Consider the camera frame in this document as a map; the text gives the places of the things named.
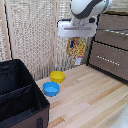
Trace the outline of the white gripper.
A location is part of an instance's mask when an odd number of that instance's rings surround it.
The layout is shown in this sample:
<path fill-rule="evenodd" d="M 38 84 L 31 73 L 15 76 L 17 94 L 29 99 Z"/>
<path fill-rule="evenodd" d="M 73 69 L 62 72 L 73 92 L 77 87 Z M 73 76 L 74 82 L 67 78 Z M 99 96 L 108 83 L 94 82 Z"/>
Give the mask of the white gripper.
<path fill-rule="evenodd" d="M 58 22 L 58 36 L 70 38 L 69 46 L 73 47 L 73 37 L 93 37 L 96 33 L 97 24 L 95 18 L 72 20 L 61 20 Z"/>

